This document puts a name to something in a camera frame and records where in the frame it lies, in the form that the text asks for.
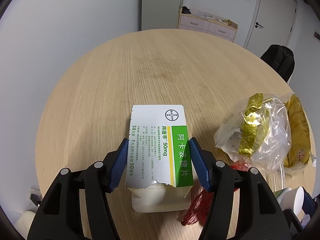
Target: bayer logo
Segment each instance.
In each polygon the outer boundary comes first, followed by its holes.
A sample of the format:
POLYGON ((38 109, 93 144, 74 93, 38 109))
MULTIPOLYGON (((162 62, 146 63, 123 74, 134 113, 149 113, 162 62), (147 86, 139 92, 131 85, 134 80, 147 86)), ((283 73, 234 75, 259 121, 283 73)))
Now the bayer logo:
POLYGON ((178 115, 178 112, 176 110, 170 109, 170 110, 165 112, 165 117, 169 121, 175 121, 175 120, 178 119, 179 115, 178 115))

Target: paper cup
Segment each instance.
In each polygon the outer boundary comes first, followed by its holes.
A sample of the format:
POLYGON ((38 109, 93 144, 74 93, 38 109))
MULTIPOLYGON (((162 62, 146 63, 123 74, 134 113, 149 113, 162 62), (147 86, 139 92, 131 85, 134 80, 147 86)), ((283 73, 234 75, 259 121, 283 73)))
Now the paper cup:
POLYGON ((293 190, 288 191, 283 200, 281 201, 282 211, 285 209, 291 209, 296 216, 301 211, 304 200, 304 192, 302 187, 297 187, 293 190))

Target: yellow snack bag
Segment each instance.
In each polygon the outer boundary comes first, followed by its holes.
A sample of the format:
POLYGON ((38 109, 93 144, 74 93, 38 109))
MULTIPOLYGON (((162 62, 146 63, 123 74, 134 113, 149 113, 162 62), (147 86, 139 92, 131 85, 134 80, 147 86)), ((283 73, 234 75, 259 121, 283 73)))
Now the yellow snack bag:
POLYGON ((242 136, 238 153, 251 157, 261 147, 268 131, 270 111, 264 107, 263 94, 255 94, 248 100, 244 110, 244 123, 241 126, 242 136))
POLYGON ((284 159, 285 172, 305 167, 310 158, 309 125, 302 105, 296 95, 292 95, 285 104, 291 130, 291 148, 284 159))

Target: white door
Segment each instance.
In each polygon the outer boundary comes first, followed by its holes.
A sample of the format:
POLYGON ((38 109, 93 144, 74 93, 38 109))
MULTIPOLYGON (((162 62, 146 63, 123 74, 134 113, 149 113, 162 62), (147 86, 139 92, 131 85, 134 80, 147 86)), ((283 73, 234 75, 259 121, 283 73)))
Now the white door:
POLYGON ((285 46, 292 30, 296 7, 294 0, 260 0, 246 49, 261 57, 272 44, 285 46))

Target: wall outlet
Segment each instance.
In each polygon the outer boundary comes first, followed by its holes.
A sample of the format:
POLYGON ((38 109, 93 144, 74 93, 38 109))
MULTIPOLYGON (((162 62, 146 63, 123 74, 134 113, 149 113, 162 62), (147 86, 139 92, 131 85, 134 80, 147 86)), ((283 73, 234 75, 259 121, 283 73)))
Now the wall outlet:
POLYGON ((40 190, 37 188, 37 186, 31 186, 29 189, 28 189, 28 193, 27 193, 27 197, 28 197, 28 200, 30 200, 30 197, 31 197, 31 194, 35 194, 37 196, 39 196, 40 199, 42 199, 42 196, 41 196, 41 192, 40 190))
POLYGON ((320 42, 320 32, 319 31, 315 31, 315 33, 313 34, 313 37, 320 42))

